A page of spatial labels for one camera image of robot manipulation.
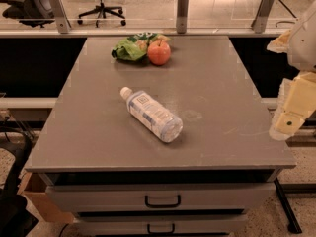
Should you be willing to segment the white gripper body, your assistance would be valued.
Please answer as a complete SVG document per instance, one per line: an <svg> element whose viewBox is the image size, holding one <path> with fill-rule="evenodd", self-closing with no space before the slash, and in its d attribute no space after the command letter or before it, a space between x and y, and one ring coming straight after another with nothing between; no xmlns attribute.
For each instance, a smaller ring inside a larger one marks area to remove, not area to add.
<svg viewBox="0 0 316 237"><path fill-rule="evenodd" d="M316 67L316 1L301 15L290 32L288 63L300 71Z"/></svg>

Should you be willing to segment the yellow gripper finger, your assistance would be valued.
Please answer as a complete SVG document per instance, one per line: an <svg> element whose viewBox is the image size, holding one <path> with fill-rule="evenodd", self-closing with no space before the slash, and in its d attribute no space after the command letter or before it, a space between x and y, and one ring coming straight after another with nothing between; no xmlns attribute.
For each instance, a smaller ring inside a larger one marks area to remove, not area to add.
<svg viewBox="0 0 316 237"><path fill-rule="evenodd" d="M300 72L294 79L283 79L269 135L274 140L292 137L316 111L316 74Z"/></svg>
<svg viewBox="0 0 316 237"><path fill-rule="evenodd" d="M275 53L287 53L290 33L291 30L287 30L276 39L273 39L267 45L267 50Z"/></svg>

